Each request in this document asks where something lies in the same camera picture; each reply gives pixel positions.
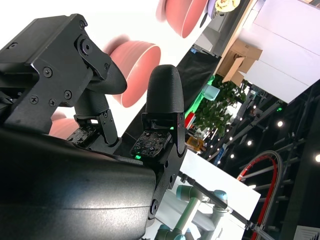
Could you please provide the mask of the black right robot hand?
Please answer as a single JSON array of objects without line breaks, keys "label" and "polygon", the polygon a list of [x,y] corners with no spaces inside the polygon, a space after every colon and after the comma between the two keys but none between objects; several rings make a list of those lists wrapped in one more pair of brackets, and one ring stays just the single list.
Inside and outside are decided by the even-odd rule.
[{"label": "black right robot hand", "polygon": [[180,75],[159,65],[130,157],[107,94],[127,89],[81,14],[37,18],[0,51],[0,237],[139,240],[186,155]]}]

